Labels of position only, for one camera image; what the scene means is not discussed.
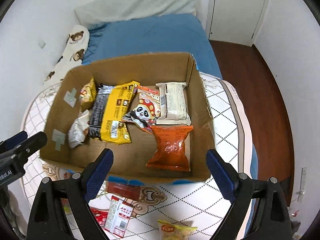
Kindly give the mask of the white door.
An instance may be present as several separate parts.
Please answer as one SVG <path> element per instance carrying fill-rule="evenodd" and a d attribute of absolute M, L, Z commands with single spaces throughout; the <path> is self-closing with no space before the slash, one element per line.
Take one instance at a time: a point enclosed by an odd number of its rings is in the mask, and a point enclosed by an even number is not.
<path fill-rule="evenodd" d="M 209 39 L 251 46 L 266 0 L 214 0 Z"/>

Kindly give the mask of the yellow black noodle pack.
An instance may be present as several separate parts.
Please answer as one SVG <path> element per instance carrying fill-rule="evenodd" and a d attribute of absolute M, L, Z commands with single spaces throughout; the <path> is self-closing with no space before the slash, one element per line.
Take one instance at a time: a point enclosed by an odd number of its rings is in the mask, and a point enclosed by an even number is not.
<path fill-rule="evenodd" d="M 131 142 L 122 118 L 127 113 L 139 85 L 139 82 L 131 81 L 116 86 L 103 84 L 98 86 L 89 120 L 90 138 L 116 144 Z"/>

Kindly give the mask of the blue bed sheet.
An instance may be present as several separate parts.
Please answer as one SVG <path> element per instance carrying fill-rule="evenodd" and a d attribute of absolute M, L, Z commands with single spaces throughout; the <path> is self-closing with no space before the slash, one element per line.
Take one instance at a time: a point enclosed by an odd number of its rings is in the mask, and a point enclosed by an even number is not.
<path fill-rule="evenodd" d="M 213 114 L 219 155 L 239 172 L 257 178 L 258 158 L 244 106 L 235 88 L 223 80 L 210 42 L 195 16 L 151 16 L 104 23 L 89 33 L 83 64 L 143 53 L 187 52 L 193 55 Z"/>

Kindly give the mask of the red small packet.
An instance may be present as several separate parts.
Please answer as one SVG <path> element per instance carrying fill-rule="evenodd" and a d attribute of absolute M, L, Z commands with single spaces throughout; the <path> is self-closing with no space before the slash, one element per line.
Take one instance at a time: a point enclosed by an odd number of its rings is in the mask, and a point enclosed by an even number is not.
<path fill-rule="evenodd" d="M 105 227 L 107 216 L 108 216 L 108 211 L 107 210 L 101 210 L 101 209 L 96 209 L 93 207 L 90 207 L 91 212 L 93 213 L 93 216 L 97 220 L 98 224 L 100 225 L 101 228 Z"/>

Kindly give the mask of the brown cardboard box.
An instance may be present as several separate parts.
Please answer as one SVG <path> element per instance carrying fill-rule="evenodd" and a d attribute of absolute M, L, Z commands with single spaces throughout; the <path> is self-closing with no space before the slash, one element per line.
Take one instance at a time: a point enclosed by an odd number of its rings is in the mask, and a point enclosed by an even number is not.
<path fill-rule="evenodd" d="M 44 128 L 42 159 L 77 171 L 106 148 L 110 175 L 131 182 L 204 181 L 213 117 L 194 57 L 115 57 L 67 72 Z"/>

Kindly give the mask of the clear white small packet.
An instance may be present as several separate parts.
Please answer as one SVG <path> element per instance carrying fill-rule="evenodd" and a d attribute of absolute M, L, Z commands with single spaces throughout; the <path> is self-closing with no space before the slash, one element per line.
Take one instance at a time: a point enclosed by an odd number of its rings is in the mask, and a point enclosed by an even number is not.
<path fill-rule="evenodd" d="M 89 132 L 90 112 L 85 110 L 72 123 L 68 132 L 68 144 L 70 148 L 82 145 Z"/>

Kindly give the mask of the yellow egg snack bag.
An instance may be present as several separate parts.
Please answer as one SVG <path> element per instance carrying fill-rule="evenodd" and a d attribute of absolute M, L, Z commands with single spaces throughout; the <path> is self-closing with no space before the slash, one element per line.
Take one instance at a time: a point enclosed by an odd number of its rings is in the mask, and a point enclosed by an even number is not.
<path fill-rule="evenodd" d="M 158 226 L 161 240 L 188 240 L 197 230 L 197 227 L 171 224 L 163 220 L 158 220 Z"/>

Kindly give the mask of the dark red packet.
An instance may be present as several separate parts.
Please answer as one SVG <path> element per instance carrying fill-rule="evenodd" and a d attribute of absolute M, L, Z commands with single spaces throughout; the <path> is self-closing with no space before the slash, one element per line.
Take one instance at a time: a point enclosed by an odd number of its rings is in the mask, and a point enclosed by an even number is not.
<path fill-rule="evenodd" d="M 127 199 L 138 201 L 140 199 L 141 187 L 116 182 L 108 182 L 106 191 Z"/>

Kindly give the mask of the white beige wrapped cake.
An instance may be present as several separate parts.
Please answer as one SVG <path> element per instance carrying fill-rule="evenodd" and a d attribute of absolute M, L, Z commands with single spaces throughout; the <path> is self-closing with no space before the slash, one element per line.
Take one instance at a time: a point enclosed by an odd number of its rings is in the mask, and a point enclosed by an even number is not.
<path fill-rule="evenodd" d="M 160 94 L 161 113 L 156 125 L 191 125 L 191 119 L 185 103 L 185 82 L 157 83 Z"/>

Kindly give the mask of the bear print bolster pillow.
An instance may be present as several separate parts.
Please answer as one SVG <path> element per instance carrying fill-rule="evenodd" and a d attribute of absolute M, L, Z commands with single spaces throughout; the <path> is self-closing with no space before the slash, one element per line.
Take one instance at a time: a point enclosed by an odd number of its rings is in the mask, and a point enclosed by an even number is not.
<path fill-rule="evenodd" d="M 88 48 L 90 34 L 87 28 L 75 25 L 68 35 L 65 49 L 58 59 L 53 71 L 51 71 L 44 84 L 56 84 L 63 80 L 65 75 L 74 67 L 82 64 L 85 52 Z"/>

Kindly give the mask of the orange panda snack bag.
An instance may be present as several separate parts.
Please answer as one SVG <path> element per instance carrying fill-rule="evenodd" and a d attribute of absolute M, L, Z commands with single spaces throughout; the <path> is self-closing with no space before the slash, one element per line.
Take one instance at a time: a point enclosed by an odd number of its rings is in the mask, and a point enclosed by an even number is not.
<path fill-rule="evenodd" d="M 123 122 L 137 125 L 142 131 L 152 134 L 152 126 L 156 125 L 161 114 L 159 91 L 144 87 L 137 87 L 138 104 L 122 117 Z"/>

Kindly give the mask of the red white spicy snack packet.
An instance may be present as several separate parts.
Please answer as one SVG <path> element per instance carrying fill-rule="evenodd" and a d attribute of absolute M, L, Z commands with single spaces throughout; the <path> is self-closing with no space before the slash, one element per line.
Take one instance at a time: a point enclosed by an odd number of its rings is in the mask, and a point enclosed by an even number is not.
<path fill-rule="evenodd" d="M 132 212 L 132 205 L 128 204 L 118 197 L 112 196 L 105 226 L 103 227 L 103 229 L 120 238 L 123 238 Z"/>

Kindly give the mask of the yellow panda snack bag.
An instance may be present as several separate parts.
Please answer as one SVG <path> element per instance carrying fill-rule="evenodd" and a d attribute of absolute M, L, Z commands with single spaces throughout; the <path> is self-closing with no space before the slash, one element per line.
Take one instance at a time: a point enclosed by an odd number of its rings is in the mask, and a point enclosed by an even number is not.
<path fill-rule="evenodd" d="M 85 84 L 80 91 L 79 102 L 82 112 L 93 107 L 96 96 L 97 90 L 95 86 L 95 80 L 92 77 L 89 83 Z"/>

